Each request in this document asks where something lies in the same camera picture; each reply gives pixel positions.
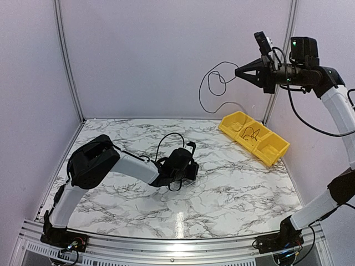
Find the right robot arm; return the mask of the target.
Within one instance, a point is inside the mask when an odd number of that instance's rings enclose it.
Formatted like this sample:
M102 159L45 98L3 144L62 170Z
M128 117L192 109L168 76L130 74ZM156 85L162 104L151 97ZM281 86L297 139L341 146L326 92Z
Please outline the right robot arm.
M270 46L263 32L257 32L254 36L261 57L235 69L235 76L267 94L273 94L276 85L284 85L288 93L291 86L299 86L307 93L314 91L330 113L338 133L320 130L304 119L301 122L321 134L341 138L349 162L349 169L335 177L321 195L285 218L278 233L257 237L256 247L260 252L266 252L290 248L304 228L329 217L354 197L354 103L350 101L349 90L337 70L320 66L315 39L291 37L289 55L283 57L283 62L275 63L269 53L277 48Z

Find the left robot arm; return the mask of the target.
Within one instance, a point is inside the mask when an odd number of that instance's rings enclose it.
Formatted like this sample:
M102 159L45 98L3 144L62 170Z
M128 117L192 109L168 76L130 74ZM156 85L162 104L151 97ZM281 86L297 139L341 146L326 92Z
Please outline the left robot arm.
M67 231L69 219L82 197L96 188L109 172L117 172L153 187L169 187L171 183L195 180L199 164L194 160L196 144L183 143L168 157L150 159L136 156L113 144L108 135L75 150L67 163L67 180L53 199L53 207L44 214L42 237L59 247L73 239Z

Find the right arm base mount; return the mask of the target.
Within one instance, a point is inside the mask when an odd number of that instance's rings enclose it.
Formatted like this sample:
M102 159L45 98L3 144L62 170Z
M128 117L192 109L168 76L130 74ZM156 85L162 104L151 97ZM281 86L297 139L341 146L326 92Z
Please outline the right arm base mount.
M252 247L260 254L272 253L276 265L293 265L300 252L303 250L303 236L298 234L284 243L279 233L258 236L252 243Z

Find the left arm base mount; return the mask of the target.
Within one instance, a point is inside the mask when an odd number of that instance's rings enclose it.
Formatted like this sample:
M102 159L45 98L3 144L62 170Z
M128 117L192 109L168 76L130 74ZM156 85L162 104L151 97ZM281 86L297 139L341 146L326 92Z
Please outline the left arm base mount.
M58 260L50 260L52 265L76 265L79 261L79 252L85 252L87 248L89 237L86 234L70 232L67 227L54 228L49 220L52 212L53 210L51 209L44 214L43 232L40 241L61 248L58 258L66 252L74 251L76 253L76 258L73 262L61 263Z

